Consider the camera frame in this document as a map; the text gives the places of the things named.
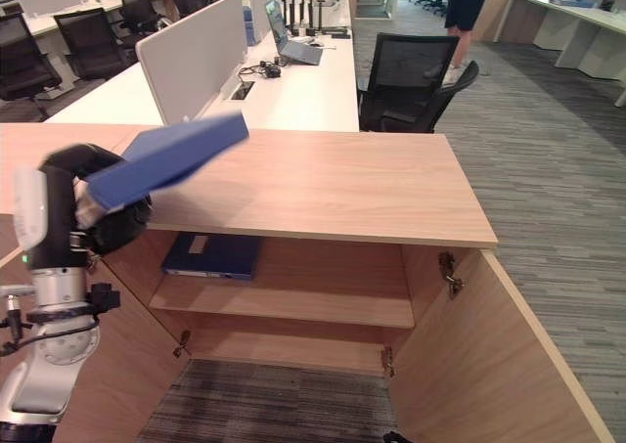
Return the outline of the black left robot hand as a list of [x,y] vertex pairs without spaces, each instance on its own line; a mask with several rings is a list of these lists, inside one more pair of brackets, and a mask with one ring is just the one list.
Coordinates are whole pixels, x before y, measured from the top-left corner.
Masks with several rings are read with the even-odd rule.
[[105,214],[88,228],[80,228],[76,220],[74,180],[86,181],[122,161],[121,156],[101,147],[81,144],[53,153],[42,162],[39,172],[44,175],[46,227],[43,239],[26,250],[30,271],[85,268],[90,252],[107,255],[143,233],[152,214],[149,196]]

